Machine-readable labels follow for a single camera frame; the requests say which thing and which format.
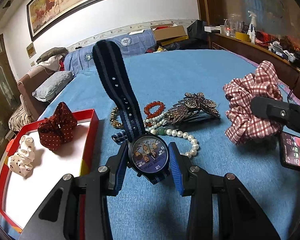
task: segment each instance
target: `phone screen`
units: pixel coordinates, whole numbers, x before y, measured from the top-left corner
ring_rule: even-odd
[[[300,137],[282,132],[281,140],[284,161],[300,167]]]

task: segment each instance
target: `watch face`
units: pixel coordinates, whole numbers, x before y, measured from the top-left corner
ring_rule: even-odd
[[[168,161],[168,148],[159,137],[145,135],[130,145],[129,157],[137,169],[155,173],[163,169]]]

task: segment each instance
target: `red and white plaid scrunchie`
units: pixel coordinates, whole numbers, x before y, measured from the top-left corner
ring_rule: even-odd
[[[250,73],[242,79],[234,78],[223,86],[226,99],[230,101],[230,110],[226,111],[226,116],[232,122],[225,134],[234,144],[239,145],[253,138],[264,138],[282,129],[280,123],[260,119],[250,110],[251,100],[256,96],[282,101],[278,81],[273,64],[263,61],[255,74]]]

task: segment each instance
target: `red bead bracelet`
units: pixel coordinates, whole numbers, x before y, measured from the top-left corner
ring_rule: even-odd
[[[150,113],[150,109],[154,106],[159,106],[158,110],[155,111],[153,114]],[[144,112],[147,115],[147,119],[149,118],[154,118],[158,115],[160,115],[164,110],[164,104],[160,101],[154,101],[152,103],[149,103],[148,105],[146,105],[146,107],[144,108]]]

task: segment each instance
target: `blue tablecloth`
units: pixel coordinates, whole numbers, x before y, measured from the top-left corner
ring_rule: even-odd
[[[162,52],[129,57],[124,61],[141,110],[149,102],[158,100],[168,109],[182,99],[185,92],[203,92],[206,98],[217,103],[220,121],[187,131],[200,145],[192,163],[211,174],[234,173],[263,208],[280,237],[287,239],[300,216],[300,172],[280,165],[279,149],[275,145],[250,142],[237,147],[224,134],[230,121],[224,114],[229,102],[222,87],[233,78],[254,72],[255,67],[220,50]],[[93,167],[105,164],[119,149],[111,139],[118,130],[110,125],[114,103],[105,93],[96,69],[81,71],[50,104],[43,117],[51,116],[61,101],[66,102],[71,111],[96,110],[101,121]],[[190,148],[185,139],[169,136],[164,139],[167,143],[175,141],[180,152]],[[119,195],[108,197],[114,240],[185,239],[189,206],[190,197],[182,198],[178,194],[172,176],[153,186],[144,177],[138,178],[132,169],[127,169]]]

